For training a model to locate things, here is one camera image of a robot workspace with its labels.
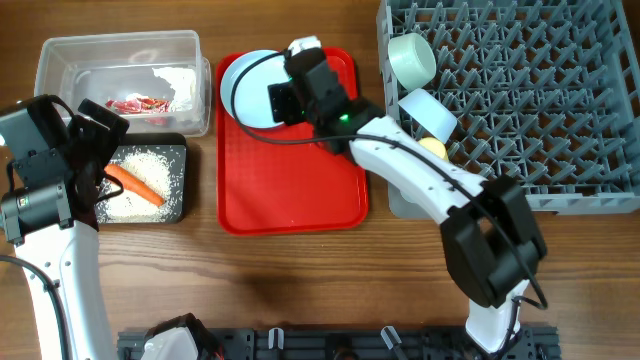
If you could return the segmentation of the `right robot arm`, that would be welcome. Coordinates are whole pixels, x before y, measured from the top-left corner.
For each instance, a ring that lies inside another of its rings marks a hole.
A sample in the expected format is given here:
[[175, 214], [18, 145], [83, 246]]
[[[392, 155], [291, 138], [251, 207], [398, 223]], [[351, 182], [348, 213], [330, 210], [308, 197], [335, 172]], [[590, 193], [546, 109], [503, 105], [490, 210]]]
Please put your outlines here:
[[283, 86], [297, 102], [283, 123], [309, 123], [310, 143], [383, 177], [438, 224], [449, 275], [470, 300], [465, 330], [502, 358], [529, 300], [525, 289], [537, 295], [533, 306], [548, 306], [535, 278], [547, 247], [523, 189], [508, 175], [489, 180], [439, 158], [380, 108], [350, 98], [321, 48], [282, 54]]

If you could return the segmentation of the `white tissue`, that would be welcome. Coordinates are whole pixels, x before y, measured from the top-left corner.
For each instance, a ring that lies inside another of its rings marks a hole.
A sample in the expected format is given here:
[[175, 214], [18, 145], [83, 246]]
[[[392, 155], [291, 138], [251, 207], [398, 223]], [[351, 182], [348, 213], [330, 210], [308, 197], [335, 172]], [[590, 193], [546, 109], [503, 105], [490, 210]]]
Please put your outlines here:
[[163, 106], [161, 112], [181, 112], [193, 109], [193, 96], [196, 90], [196, 72], [194, 69], [161, 67], [153, 68], [152, 71], [155, 77], [165, 80], [174, 91], [173, 99]]

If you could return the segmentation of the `orange carrot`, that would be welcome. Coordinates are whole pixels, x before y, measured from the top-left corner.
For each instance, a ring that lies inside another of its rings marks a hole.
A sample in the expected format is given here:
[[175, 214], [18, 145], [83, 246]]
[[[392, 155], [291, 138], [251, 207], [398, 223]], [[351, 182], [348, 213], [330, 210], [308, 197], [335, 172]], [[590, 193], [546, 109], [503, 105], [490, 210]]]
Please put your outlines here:
[[165, 203], [164, 199], [158, 193], [121, 166], [109, 164], [105, 167], [105, 172], [119, 180], [125, 190], [137, 194], [151, 204], [160, 207]]

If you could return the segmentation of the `red wrapper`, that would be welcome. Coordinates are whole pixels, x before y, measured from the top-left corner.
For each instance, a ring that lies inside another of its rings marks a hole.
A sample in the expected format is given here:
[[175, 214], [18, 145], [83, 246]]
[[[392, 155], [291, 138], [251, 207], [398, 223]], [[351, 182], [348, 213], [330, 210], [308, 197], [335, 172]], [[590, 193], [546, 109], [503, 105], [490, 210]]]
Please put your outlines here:
[[167, 113], [170, 110], [168, 100], [134, 96], [129, 100], [108, 100], [106, 107], [120, 115], [149, 115]]

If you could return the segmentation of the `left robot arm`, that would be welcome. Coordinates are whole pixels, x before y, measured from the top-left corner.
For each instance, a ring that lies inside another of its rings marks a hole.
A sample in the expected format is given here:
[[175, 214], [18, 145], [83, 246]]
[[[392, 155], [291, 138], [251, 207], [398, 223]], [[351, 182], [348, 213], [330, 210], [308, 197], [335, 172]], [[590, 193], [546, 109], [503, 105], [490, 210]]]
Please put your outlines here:
[[129, 123], [85, 99], [64, 122], [65, 102], [39, 95], [1, 113], [13, 158], [1, 199], [1, 227], [15, 250], [4, 262], [24, 270], [45, 359], [114, 359], [99, 279], [97, 203], [105, 171]]

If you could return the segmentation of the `yellow plastic cup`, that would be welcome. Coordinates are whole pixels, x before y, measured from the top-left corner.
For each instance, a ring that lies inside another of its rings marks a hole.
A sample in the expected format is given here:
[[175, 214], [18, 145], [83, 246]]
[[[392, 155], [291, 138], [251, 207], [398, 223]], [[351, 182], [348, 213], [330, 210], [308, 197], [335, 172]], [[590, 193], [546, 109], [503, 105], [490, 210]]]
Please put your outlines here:
[[445, 145], [435, 137], [425, 137], [418, 141], [418, 143], [429, 150], [439, 158], [449, 161], [448, 152]]

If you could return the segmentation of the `green bowl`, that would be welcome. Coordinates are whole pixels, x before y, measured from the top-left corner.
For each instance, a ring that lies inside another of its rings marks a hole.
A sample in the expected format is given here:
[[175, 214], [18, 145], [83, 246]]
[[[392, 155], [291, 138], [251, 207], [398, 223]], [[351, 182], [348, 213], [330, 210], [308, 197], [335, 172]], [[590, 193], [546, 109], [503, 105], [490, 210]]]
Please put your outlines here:
[[417, 33], [392, 38], [388, 43], [390, 65], [407, 91], [424, 87], [436, 75], [436, 59], [428, 41]]

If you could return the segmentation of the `large light blue plate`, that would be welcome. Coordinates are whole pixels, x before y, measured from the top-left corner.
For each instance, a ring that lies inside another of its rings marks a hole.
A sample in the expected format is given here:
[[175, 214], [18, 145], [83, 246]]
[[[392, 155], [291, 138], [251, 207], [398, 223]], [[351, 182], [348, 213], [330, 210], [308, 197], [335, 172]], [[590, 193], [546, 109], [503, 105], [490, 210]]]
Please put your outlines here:
[[[231, 112], [231, 92], [239, 75], [256, 61], [276, 54], [274, 50], [255, 50], [241, 55], [226, 69], [219, 86], [220, 98], [225, 110]], [[240, 121], [255, 129], [270, 129], [279, 126], [274, 121], [268, 87], [289, 81], [284, 69], [284, 57], [277, 55], [252, 68], [239, 82], [234, 104]]]

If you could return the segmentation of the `small light blue bowl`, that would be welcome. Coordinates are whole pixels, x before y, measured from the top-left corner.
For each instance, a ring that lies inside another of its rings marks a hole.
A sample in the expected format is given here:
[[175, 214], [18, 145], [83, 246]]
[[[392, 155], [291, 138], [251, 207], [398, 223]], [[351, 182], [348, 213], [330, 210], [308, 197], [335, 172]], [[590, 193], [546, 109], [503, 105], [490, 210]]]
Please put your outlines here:
[[440, 142], [446, 143], [453, 134], [457, 118], [426, 90], [415, 89], [400, 99], [398, 104]]

